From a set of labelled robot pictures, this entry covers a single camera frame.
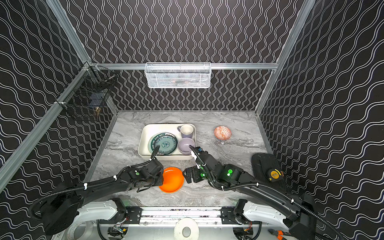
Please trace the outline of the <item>orange round plate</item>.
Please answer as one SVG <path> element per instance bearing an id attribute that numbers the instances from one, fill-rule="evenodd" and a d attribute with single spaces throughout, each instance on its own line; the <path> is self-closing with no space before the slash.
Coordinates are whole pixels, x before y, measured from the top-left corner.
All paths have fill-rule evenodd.
<path id="1" fill-rule="evenodd" d="M 184 185 L 184 176 L 180 169 L 169 167 L 163 173 L 163 185 L 159 186 L 164 193 L 175 193 Z"/>

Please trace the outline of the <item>lilac ceramic bowl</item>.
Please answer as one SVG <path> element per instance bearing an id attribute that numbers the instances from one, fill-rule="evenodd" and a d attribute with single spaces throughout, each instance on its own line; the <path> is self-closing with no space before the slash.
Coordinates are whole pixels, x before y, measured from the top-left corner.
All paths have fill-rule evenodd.
<path id="1" fill-rule="evenodd" d="M 191 148 L 190 146 L 192 147 L 195 147 L 195 141 L 191 138 L 182 138 L 179 142 L 178 142 L 178 150 L 181 154 L 183 155 L 191 155 Z"/>

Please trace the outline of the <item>blue patterned plate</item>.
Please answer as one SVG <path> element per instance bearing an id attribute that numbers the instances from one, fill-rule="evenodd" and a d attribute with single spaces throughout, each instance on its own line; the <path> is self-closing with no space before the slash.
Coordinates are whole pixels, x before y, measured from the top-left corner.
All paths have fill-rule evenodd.
<path id="1" fill-rule="evenodd" d="M 171 133 L 159 133 L 154 135 L 148 142 L 148 149 L 150 153 L 152 153 L 158 146 L 158 156 L 170 155 L 176 150 L 178 146 L 178 139 Z"/>

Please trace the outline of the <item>blue patterned bowl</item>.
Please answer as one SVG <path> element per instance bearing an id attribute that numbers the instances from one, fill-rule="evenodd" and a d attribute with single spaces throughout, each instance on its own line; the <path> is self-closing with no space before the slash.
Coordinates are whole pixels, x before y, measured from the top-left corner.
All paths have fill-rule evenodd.
<path id="1" fill-rule="evenodd" d="M 215 137 L 220 141 L 229 140 L 232 136 L 231 130 L 226 126 L 218 126 L 214 129 Z"/>

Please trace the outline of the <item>lilac mug white inside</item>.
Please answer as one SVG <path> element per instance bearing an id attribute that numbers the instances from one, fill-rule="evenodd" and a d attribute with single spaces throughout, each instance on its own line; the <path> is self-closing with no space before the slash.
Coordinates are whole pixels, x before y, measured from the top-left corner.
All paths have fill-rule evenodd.
<path id="1" fill-rule="evenodd" d="M 194 127 L 190 124 L 184 124 L 177 127 L 177 130 L 180 132 L 182 138 L 192 138 L 194 134 Z"/>

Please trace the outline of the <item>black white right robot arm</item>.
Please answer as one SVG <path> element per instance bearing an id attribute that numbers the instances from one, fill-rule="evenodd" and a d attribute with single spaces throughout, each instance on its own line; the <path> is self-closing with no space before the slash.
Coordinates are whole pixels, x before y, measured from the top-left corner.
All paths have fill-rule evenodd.
<path id="1" fill-rule="evenodd" d="M 198 177 L 192 177 L 195 183 L 206 180 L 212 188 L 219 191 L 237 191 L 261 200 L 285 216 L 283 224 L 298 240 L 327 240 L 328 237 L 316 232 L 317 222 L 331 229 L 339 240 L 344 239 L 335 227 L 315 213 L 309 199 L 304 196 L 286 195 L 257 182 L 252 175 L 235 165 L 223 165 L 200 147 L 190 145 L 189 148 L 197 166 L 186 169 L 186 172 L 197 170 Z"/>

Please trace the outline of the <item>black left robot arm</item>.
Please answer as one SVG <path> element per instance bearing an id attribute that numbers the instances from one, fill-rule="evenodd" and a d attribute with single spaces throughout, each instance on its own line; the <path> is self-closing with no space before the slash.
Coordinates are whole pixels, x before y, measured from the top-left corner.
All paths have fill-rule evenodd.
<path id="1" fill-rule="evenodd" d="M 28 209 L 31 218 L 43 223 L 47 235 L 54 235 L 67 229 L 80 215 L 79 209 L 103 197 L 131 190 L 143 192 L 163 184 L 164 166 L 158 161 L 159 147 L 150 160 L 127 166 L 117 175 L 67 187 L 34 201 Z"/>

